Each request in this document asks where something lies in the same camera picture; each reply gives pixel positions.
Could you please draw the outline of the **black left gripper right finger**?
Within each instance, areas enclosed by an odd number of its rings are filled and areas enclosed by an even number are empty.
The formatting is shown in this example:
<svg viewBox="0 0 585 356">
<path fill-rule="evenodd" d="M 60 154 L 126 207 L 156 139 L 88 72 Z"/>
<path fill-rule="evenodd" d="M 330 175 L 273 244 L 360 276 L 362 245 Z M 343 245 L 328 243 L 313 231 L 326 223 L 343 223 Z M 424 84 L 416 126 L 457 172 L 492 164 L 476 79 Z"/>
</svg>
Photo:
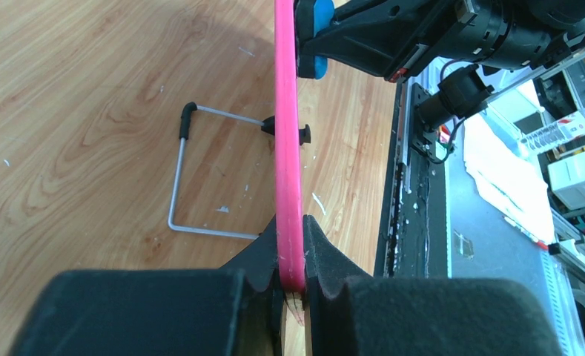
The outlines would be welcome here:
<svg viewBox="0 0 585 356">
<path fill-rule="evenodd" d="M 313 355 L 560 355 L 538 299 L 520 283 L 372 277 L 303 218 L 306 334 Z"/>
</svg>

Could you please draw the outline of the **blue and black eraser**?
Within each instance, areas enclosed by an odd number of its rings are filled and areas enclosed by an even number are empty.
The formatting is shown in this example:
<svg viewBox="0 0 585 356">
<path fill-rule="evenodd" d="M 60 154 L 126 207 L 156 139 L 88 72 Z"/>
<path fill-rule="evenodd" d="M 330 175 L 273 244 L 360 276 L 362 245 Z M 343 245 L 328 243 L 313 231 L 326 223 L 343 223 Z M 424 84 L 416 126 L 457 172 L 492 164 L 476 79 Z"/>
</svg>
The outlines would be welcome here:
<svg viewBox="0 0 585 356">
<path fill-rule="evenodd" d="M 314 54 L 303 54 L 302 46 L 327 28 L 334 16 L 332 0 L 299 0 L 294 2 L 294 26 L 297 56 L 297 76 L 321 79 L 328 70 L 328 60 Z"/>
</svg>

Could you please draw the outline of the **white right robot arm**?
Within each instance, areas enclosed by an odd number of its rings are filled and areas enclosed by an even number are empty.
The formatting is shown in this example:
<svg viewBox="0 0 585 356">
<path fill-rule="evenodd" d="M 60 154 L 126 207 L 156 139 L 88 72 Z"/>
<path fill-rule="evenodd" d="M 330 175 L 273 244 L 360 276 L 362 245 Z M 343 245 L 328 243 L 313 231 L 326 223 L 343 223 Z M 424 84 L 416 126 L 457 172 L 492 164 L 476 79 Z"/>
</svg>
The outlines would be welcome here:
<svg viewBox="0 0 585 356">
<path fill-rule="evenodd" d="M 325 75 L 329 59 L 388 82 L 418 76 L 434 59 L 466 62 L 417 104 L 413 140 L 428 144 L 452 118 L 486 106 L 477 75 L 549 68 L 585 48 L 585 1 L 295 1 L 297 74 Z"/>
</svg>

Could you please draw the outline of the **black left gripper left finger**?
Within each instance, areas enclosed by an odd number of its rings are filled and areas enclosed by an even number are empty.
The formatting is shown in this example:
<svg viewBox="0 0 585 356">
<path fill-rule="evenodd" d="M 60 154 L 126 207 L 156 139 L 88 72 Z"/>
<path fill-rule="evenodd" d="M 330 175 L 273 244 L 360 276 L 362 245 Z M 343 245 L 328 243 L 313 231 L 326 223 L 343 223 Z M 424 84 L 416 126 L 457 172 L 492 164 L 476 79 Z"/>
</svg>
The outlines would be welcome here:
<svg viewBox="0 0 585 356">
<path fill-rule="evenodd" d="M 281 355 L 275 223 L 219 268 L 57 274 L 11 355 Z"/>
</svg>

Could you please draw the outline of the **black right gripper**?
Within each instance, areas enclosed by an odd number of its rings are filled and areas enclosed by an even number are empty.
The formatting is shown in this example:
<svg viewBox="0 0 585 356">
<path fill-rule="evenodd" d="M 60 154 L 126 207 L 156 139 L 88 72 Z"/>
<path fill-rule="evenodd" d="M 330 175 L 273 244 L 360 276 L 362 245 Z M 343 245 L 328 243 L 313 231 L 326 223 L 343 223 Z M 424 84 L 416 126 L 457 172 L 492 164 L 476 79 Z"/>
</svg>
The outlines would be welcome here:
<svg viewBox="0 0 585 356">
<path fill-rule="evenodd" d="M 585 47 L 585 1 L 454 1 L 425 20 L 422 7 L 422 1 L 338 7 L 326 29 L 299 32 L 299 76 L 323 77 L 329 59 L 389 82 L 418 75 L 437 57 L 491 72 L 535 69 Z"/>
</svg>

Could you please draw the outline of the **pink-framed whiteboard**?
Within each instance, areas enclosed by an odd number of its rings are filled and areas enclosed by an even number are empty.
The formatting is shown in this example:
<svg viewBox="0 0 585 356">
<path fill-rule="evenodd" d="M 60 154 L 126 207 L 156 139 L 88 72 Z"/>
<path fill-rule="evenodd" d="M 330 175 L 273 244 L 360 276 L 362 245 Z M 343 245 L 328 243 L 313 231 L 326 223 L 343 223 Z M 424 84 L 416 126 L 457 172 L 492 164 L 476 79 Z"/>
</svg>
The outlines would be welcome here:
<svg viewBox="0 0 585 356">
<path fill-rule="evenodd" d="M 274 2 L 274 64 L 277 258 L 286 305 L 303 326 L 305 252 L 293 1 Z"/>
</svg>

